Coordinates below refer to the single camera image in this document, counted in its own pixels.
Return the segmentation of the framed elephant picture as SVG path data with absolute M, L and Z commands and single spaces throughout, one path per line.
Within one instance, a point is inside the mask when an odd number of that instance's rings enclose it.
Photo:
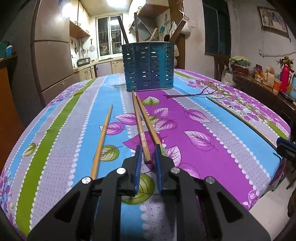
M 289 38 L 287 24 L 274 9 L 257 6 L 261 29 Z

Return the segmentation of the light bamboo chopstick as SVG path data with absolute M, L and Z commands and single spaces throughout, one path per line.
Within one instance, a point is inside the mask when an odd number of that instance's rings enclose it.
M 101 152 L 103 149 L 103 143 L 105 140 L 105 136 L 106 136 L 106 132 L 107 132 L 107 127 L 109 124 L 109 120 L 111 117 L 111 112 L 113 109 L 113 104 L 110 105 L 110 108 L 108 110 L 107 116 L 105 118 L 102 130 L 101 130 L 101 134 L 98 140 L 98 145 L 95 151 L 95 155 L 93 158 L 93 163 L 92 163 L 92 168 L 91 168 L 91 173 L 90 173 L 90 177 L 95 180 L 97 178 L 97 173 L 98 173 L 98 169 L 99 169 L 99 162 L 100 162 L 100 158 L 101 158 Z

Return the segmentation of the kitchen window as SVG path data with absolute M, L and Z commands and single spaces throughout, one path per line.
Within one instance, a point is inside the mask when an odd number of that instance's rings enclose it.
M 118 16 L 106 16 L 96 19 L 96 35 L 98 56 L 113 57 L 122 53 L 122 45 L 125 43 L 120 28 Z

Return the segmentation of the blue perforated utensil holder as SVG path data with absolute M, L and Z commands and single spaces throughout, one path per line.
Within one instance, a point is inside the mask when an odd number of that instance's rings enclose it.
M 122 45 L 126 89 L 144 91 L 174 87 L 174 44 L 138 42 Z

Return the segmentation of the brown chopstick long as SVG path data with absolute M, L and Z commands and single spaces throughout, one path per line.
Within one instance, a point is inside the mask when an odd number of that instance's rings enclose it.
M 162 146 L 162 143 L 161 143 L 161 141 L 160 141 L 160 139 L 159 139 L 159 137 L 158 137 L 158 135 L 157 135 L 157 132 L 155 131 L 154 127 L 152 126 L 152 123 L 151 123 L 151 121 L 150 121 L 150 119 L 149 119 L 149 116 L 148 116 L 148 114 L 146 113 L 146 111 L 145 111 L 145 109 L 144 109 L 144 106 L 143 106 L 143 104 L 142 104 L 142 101 L 140 100 L 140 98 L 138 97 L 137 94 L 135 94 L 135 98 L 136 98 L 136 100 L 137 100 L 137 103 L 138 103 L 139 109 L 140 109 L 140 111 L 141 111 L 141 113 L 142 113 L 142 116 L 143 116 L 143 118 L 144 118 L 145 124 L 146 124 L 146 126 L 147 126 L 147 128 L 148 128 L 148 130 L 149 130 L 149 133 L 150 133 L 150 135 L 151 135 L 153 141 L 154 141 L 154 144 L 155 144 L 155 145 L 157 145 L 157 144 L 160 145 L 160 149 L 161 149 L 161 153 L 162 153 L 162 155 L 166 156 L 166 155 L 167 155 L 167 154 L 166 154 L 166 151 L 165 151 L 165 149 L 164 149 L 163 146 Z

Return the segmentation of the dark wooden chair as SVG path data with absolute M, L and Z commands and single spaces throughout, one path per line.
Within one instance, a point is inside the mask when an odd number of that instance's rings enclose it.
M 224 54 L 214 55 L 214 78 L 221 81 L 222 73 L 225 69 L 229 69 L 230 57 Z

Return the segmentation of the dark wooden side table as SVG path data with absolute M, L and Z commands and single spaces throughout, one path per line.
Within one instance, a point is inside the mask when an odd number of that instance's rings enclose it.
M 255 79 L 234 71 L 233 82 L 235 87 L 251 97 L 254 97 L 272 111 L 277 113 L 289 125 L 292 132 L 295 131 L 295 107 L 281 95 L 273 93 L 273 89 Z

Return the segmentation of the beige refrigerator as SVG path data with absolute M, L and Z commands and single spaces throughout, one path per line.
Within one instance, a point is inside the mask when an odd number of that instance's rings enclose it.
M 4 35 L 18 56 L 16 74 L 43 106 L 80 81 L 70 54 L 69 1 L 26 1 Z

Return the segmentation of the range hood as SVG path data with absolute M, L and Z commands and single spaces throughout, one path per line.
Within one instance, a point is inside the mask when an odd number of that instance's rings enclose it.
M 151 38 L 155 28 L 157 28 L 155 19 L 138 17 L 137 24 L 138 24 L 138 35 L 139 35 L 140 42 L 148 41 Z M 129 27 L 129 33 L 132 33 L 134 36 L 136 34 L 134 20 Z M 159 39 L 159 35 L 157 30 L 154 34 L 154 37 L 152 38 L 152 41 L 157 41 L 158 39 Z

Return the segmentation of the white plastic bag hanging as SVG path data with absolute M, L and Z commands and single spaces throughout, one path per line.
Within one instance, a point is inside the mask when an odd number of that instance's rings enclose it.
M 183 20 L 185 21 L 185 24 L 181 30 L 181 34 L 189 35 L 191 33 L 190 19 L 187 16 L 184 16 Z

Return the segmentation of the floral striped tablecloth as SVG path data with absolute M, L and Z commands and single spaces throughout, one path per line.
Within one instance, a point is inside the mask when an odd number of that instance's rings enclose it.
M 289 132 L 274 111 L 248 94 L 186 70 L 174 87 L 138 97 L 174 164 L 196 178 L 217 179 L 246 209 L 264 194 L 279 165 L 275 150 L 256 132 L 207 96 L 254 104 Z M 1 212 L 22 238 L 83 177 L 113 104 L 98 176 L 135 154 L 140 139 L 125 76 L 114 74 L 73 84 L 43 108 L 22 133 L 1 173 Z

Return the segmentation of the brown chopstick short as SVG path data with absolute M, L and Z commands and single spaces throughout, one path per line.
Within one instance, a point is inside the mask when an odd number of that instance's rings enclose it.
M 136 98 L 136 95 L 134 92 L 132 92 L 132 101 L 133 101 L 133 107 L 134 107 L 135 117 L 136 117 L 136 121 L 137 121 L 138 135 L 139 135 L 140 143 L 142 146 L 142 151 L 144 154 L 144 163 L 149 164 L 149 163 L 151 163 L 151 156 L 149 153 L 147 140 L 145 138 L 144 128 L 142 126 L 142 119 L 141 119 L 139 107 L 137 104 L 137 98 Z

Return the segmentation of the red thermos bottle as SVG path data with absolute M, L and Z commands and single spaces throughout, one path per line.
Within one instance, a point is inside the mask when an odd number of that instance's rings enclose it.
M 290 84 L 290 78 L 293 72 L 294 71 L 290 66 L 288 66 L 287 64 L 283 65 L 281 69 L 281 74 L 280 74 L 280 81 L 281 81 L 280 91 L 281 92 L 283 93 L 287 92 L 287 88 L 288 88 L 288 85 Z

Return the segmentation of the dark brown wooden chopstick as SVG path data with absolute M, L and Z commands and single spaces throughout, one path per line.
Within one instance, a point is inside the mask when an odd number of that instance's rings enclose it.
M 120 16 L 117 16 L 117 19 L 118 19 L 118 22 L 119 22 L 119 26 L 120 26 L 120 29 L 122 31 L 122 34 L 123 34 L 123 38 L 125 40 L 125 43 L 126 44 L 129 44 L 129 41 L 128 41 L 128 38 L 127 38 L 127 35 L 126 35 L 126 32 L 125 32 L 125 28 L 123 26 L 123 22 L 122 22 L 122 19 Z

